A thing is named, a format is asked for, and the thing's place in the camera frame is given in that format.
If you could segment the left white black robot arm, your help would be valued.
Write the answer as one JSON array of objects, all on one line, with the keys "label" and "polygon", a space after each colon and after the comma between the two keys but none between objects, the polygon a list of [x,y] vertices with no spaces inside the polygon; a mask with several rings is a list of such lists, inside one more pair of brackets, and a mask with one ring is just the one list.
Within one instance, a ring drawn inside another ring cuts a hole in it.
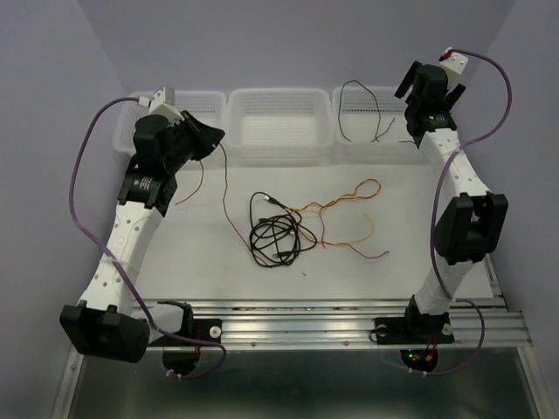
[{"label": "left white black robot arm", "polygon": [[79,229],[102,251],[93,278],[74,306],[64,306],[59,323],[83,355],[136,363],[160,336],[176,344],[212,347],[194,332],[191,307],[162,325],[135,287],[149,243],[166,216],[177,189],[176,174],[188,161],[212,154],[224,130],[182,111],[177,122],[151,114],[135,123],[131,157],[121,184],[112,232],[101,242],[83,224]]}]

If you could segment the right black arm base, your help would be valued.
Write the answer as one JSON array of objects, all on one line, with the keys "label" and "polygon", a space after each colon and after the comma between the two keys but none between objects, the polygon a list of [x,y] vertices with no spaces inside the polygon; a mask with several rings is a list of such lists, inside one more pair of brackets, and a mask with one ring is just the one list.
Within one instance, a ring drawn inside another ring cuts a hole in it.
[{"label": "right black arm base", "polygon": [[438,346],[455,341],[448,312],[422,314],[411,297],[401,317],[373,319],[369,339],[381,346],[405,346],[401,360],[412,372],[433,373],[438,365]]}]

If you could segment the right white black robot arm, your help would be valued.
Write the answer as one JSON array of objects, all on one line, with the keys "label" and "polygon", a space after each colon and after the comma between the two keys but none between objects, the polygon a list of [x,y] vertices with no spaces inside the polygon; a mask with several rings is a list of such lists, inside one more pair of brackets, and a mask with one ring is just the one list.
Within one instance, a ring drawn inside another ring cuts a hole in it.
[{"label": "right white black robot arm", "polygon": [[480,180],[459,141],[451,109],[465,91],[451,86],[464,69],[418,61],[395,95],[404,99],[406,129],[439,174],[430,223],[431,270],[401,318],[388,319],[378,340],[389,345],[452,343],[449,309],[466,275],[493,252],[508,209],[507,198]]}]

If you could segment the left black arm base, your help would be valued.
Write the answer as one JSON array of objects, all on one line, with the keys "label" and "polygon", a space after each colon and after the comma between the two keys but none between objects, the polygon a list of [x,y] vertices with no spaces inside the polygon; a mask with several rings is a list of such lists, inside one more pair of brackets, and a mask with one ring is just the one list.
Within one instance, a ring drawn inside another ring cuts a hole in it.
[{"label": "left black arm base", "polygon": [[[150,325],[149,347],[159,347],[167,376],[179,381],[202,378],[217,372],[227,356],[221,343],[221,319],[197,319],[186,302],[158,301],[150,308],[158,327]],[[211,367],[203,361],[203,348],[218,349],[221,356]]]}]

